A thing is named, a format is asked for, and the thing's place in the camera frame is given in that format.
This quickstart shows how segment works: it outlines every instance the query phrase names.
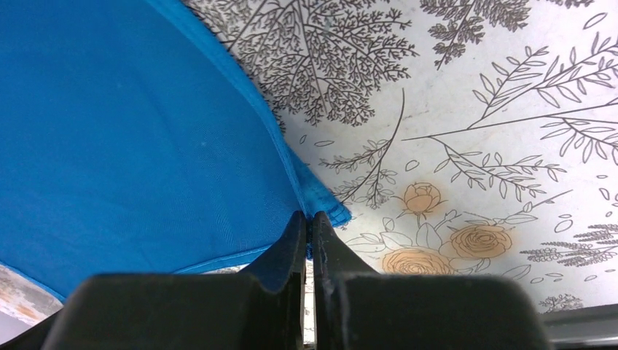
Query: rose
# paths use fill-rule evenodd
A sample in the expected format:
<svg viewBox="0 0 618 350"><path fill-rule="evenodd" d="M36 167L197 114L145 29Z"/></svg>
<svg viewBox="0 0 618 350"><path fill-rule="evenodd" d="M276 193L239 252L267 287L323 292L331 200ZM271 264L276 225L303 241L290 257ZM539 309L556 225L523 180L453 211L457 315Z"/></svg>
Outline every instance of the rose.
<svg viewBox="0 0 618 350"><path fill-rule="evenodd" d="M406 189L404 202L407 210L414 214L429 213L440 203L440 191L427 182L411 184Z"/></svg>
<svg viewBox="0 0 618 350"><path fill-rule="evenodd" d="M460 257L486 258L502 255L511 248L509 234L500 226L471 225L455 231L450 237Z"/></svg>
<svg viewBox="0 0 618 350"><path fill-rule="evenodd" d="M448 259L436 250L416 246L388 253L382 260L387 273L406 273L422 275L452 275L455 270Z"/></svg>

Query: tree illustration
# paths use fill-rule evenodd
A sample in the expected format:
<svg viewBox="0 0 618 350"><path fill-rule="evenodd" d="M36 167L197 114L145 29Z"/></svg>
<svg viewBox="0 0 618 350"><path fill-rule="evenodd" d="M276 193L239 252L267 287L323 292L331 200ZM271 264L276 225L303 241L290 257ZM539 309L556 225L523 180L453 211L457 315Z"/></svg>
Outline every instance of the tree illustration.
<svg viewBox="0 0 618 350"><path fill-rule="evenodd" d="M594 0L547 0L567 9L571 7L587 7ZM501 26L508 31L516 32L528 24L530 7L528 0L421 0L421 9L442 20L432 26L428 32L438 39L434 46L439 60L434 64L440 69L443 64L449 64L454 58L461 57L466 52L466 44L479 44L485 36L483 24L492 27Z"/></svg>
<svg viewBox="0 0 618 350"><path fill-rule="evenodd" d="M345 181L332 189L335 197L343 203L365 203L371 209L377 209L395 194L393 190L384 186L384 182L396 184L394 177L397 172L382 167L382 162L402 123L404 109L405 91L402 89L402 109L391 138L379 141L369 140L367 141L368 145L363 146L364 151L354 154L353 157L336 155L333 161L321 159L321 166L334 169L337 173L341 171L355 172L359 168L368 168L368 170L364 170L365 175L358 176L351 181ZM361 189L364 189L365 192L359 194Z"/></svg>
<svg viewBox="0 0 618 350"><path fill-rule="evenodd" d="M194 0L203 6L192 7L279 120L303 113L311 125L327 118L358 126L375 115L369 97L383 82L410 77L400 60L418 55L395 33L411 22L400 10L372 9L376 1Z"/></svg>

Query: floral wallpaper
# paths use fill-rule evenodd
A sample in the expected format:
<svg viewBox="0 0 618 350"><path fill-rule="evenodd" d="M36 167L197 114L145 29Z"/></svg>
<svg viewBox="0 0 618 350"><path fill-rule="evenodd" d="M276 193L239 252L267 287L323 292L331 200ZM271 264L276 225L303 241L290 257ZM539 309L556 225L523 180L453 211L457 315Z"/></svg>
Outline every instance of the floral wallpaper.
<svg viewBox="0 0 618 350"><path fill-rule="evenodd" d="M373 268L504 276L538 312L618 303L618 2L182 1Z"/></svg>

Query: black plastic part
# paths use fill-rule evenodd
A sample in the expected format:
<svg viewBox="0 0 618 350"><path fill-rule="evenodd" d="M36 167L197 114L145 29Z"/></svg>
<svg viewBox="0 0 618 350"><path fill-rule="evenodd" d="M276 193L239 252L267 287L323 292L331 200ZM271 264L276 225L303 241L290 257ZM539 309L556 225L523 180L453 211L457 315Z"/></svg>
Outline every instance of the black plastic part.
<svg viewBox="0 0 618 350"><path fill-rule="evenodd" d="M311 225L318 350L551 349L514 282L380 275L325 213ZM96 276L56 317L0 350L303 349L307 229L294 213L281 238L235 274Z"/></svg>
<svg viewBox="0 0 618 350"><path fill-rule="evenodd" d="M306 222L240 273L110 275L69 299L44 350L301 349Z"/></svg>

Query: black line drawing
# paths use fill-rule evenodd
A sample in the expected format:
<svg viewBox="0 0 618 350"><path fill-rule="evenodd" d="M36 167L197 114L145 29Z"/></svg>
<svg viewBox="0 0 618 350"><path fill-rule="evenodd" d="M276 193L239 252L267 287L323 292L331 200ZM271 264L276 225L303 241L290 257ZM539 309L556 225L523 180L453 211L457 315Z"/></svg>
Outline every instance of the black line drawing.
<svg viewBox="0 0 618 350"><path fill-rule="evenodd" d="M556 261L564 266L588 266L610 260L618 253L618 225L598 224L588 226L592 231L573 236L577 242L553 241L541 243L542 249L521 251L534 262Z"/></svg>
<svg viewBox="0 0 618 350"><path fill-rule="evenodd" d="M528 275L530 273L531 267L532 265L517 266L516 268L512 268L508 270L507 272L503 273L502 277L507 278L507 279L514 279L517 281L518 279L522 279L526 275Z"/></svg>
<svg viewBox="0 0 618 350"><path fill-rule="evenodd" d="M528 0L421 0L421 9L435 15L445 24L437 23L428 32L440 42L434 51L441 58L434 62L437 69L466 52L466 44L479 44L485 36L482 23L501 26L515 32L527 25Z"/></svg>
<svg viewBox="0 0 618 350"><path fill-rule="evenodd" d="M564 232L568 230L569 228L571 228L571 226L573 226L573 220L571 219L562 220L559 223L557 223L556 226L554 227L554 233Z"/></svg>
<svg viewBox="0 0 618 350"><path fill-rule="evenodd" d="M588 7L588 5L595 2L595 0L547 0L547 1L553 4L556 4L558 6L564 5L567 9L570 9L571 6L579 7L583 5L584 7Z"/></svg>
<svg viewBox="0 0 618 350"><path fill-rule="evenodd" d="M359 166L364 167L367 165L370 167L370 169L366 171L366 175L359 176L349 182L345 181L342 185L332 189L333 194L343 203L365 203L371 209L377 209L395 194L393 190L384 187L383 181L389 184L396 184L394 176L397 175L397 172L383 168L382 162L397 135L404 110L405 91L402 89L402 108L390 139L379 141L369 140L368 145L363 146L364 152L356 153L353 157L338 155L334 157L332 162L326 159L320 159L321 166L334 169L337 173L342 170L349 170L350 172L356 171ZM367 191L364 195L357 196L356 193L362 187L366 187Z"/></svg>
<svg viewBox="0 0 618 350"><path fill-rule="evenodd" d="M399 62L418 55L395 34L411 22L398 9L372 9L376 1L185 1L234 53L279 121L282 113L303 113L311 125L324 118L362 125L375 115L369 97L383 82L410 77Z"/></svg>
<svg viewBox="0 0 618 350"><path fill-rule="evenodd" d="M539 189L541 187L539 183L527 182L536 181L538 171L546 171L555 182L558 182L557 172L566 172L559 168L558 164L543 164L543 160L539 159L541 155L530 155L514 163L505 163L498 152L493 154L459 153L438 138L431 136L429 138L442 144L447 155L447 159L438 164L434 173L441 171L448 164L453 164L456 172L451 177L451 182L463 174L470 188L477 185L485 191L488 187L492 188L495 185L503 199L506 198L509 188L519 202L522 201L522 193L528 193L533 198L536 198L538 194L546 194L545 191Z"/></svg>
<svg viewBox="0 0 618 350"><path fill-rule="evenodd" d="M560 294L557 297L547 297L545 298L545 300L540 301L539 305L547 308L547 311L545 311L545 313L564 310L575 310L584 307L582 299L574 297L571 294Z"/></svg>
<svg viewBox="0 0 618 350"><path fill-rule="evenodd" d="M587 22L586 24L584 24L584 30L586 29L590 29L593 26L596 26L597 24L599 24L599 22L601 22L602 20L605 19L605 17L607 17L607 12L602 12L602 13L598 13L594 16L592 16Z"/></svg>

